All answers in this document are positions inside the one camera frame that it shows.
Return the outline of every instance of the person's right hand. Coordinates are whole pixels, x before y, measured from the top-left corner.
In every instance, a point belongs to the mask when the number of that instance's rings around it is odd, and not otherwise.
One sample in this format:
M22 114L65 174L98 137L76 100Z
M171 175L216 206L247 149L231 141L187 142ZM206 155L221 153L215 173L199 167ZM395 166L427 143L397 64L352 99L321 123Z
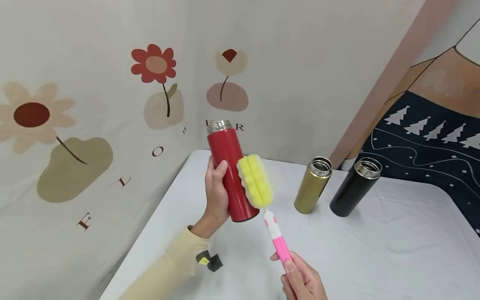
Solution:
M320 275L295 252L290 251L291 260L285 262L286 274L280 278L287 300L327 300ZM277 261L274 253L270 260Z

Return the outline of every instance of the pink brush handle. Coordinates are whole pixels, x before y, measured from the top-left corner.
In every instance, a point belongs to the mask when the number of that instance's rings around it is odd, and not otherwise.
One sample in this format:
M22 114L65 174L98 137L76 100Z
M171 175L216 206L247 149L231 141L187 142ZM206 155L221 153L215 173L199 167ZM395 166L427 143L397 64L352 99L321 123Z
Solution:
M283 236L274 239L273 245L275 246L276 253L278 254L283 266L287 260L292 260L292 256L290 255L290 251L288 250Z
M275 246L276 253L280 258L282 265L285 265L287 260L292 260L292 256L290 255L287 244L283 239L280 227L278 227L278 224L276 223L276 218L271 211L265 209L264 220L268 233L270 233L270 237L272 238L273 245Z

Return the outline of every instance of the flower decal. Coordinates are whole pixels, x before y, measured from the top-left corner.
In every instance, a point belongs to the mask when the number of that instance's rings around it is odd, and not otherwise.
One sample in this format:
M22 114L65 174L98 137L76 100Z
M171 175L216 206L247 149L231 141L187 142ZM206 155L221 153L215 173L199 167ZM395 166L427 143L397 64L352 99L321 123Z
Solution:
M153 80L162 84L163 95L154 95L150 97L144 108L144 117L147 125L154 130L164 129L168 126L179 123L183 119L183 98L180 90L177 90L177 84L173 84L170 89L165 88L168 78L175 78L177 73L173 68L177 62L173 59L172 48L167 48L162 52L160 47L150 44L147 51L134 49L132 58L137 64L132 66L134 75L142 75L142 81L150 83ZM166 115L167 119L158 119L158 115Z
M132 66L134 75L142 75L142 81L145 83L156 80L161 84L167 83L167 77L175 78L177 73L173 69L177 62L173 59L172 48L163 51L154 44L147 47L147 51L134 49L132 58L138 63Z
M216 54L216 67L225 76L235 76L247 67L247 54L243 51L228 49Z
M226 76L223 83L214 84L207 91L208 103L218 109L242 111L248 106L245 90L238 84L227 82L230 76L239 75L247 67L247 55L243 51L228 49L216 54L216 67Z
M64 114L75 102L69 98L56 100L56 84L45 84L31 95L21 84L8 82L3 91L9 104L0 104L0 142L15 138L16 154L27 152L36 142L59 143L38 179L40 198L51 203L72 200L110 166L113 151L106 140L71 137L63 141L57 136L54 127L75 124Z
M56 84L46 84L33 96L21 84L8 82L4 87L9 105L0 105L0 142L16 137L13 152L25 153L35 142L51 144L57 140L53 127L71 127L75 120L63 114L74 105L73 99L54 100ZM70 154L86 164L68 148Z

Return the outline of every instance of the navy fabric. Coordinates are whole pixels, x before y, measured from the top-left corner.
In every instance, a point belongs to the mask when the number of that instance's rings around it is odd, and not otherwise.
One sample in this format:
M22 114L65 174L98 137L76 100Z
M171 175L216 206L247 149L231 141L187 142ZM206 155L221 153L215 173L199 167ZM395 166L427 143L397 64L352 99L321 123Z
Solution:
M406 113L399 120L404 111L397 112L405 108ZM400 125L388 124L392 119ZM365 156L377 159L384 167L384 177L440 187L480 236L480 145L476 143L480 143L479 133L480 119L405 92L372 131L357 160ZM473 138L468 144L473 146L466 148L460 142L470 137Z

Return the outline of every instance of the white table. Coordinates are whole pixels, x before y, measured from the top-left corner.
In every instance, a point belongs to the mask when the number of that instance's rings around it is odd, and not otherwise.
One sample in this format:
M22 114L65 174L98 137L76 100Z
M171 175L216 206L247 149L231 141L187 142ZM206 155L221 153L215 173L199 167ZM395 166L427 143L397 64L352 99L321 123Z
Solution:
M209 155L190 155L101 300L116 300L201 216ZM381 178L349 217L340 218L328 204L347 173L334 171L316 210L302 215L293 201L305 166L264 164L285 240L318 270L329 300L480 299L480 239L441 189ZM261 215L228 221L210 246L224 266L212 273L199 265L173 299L284 299L282 266L268 260L274 251Z

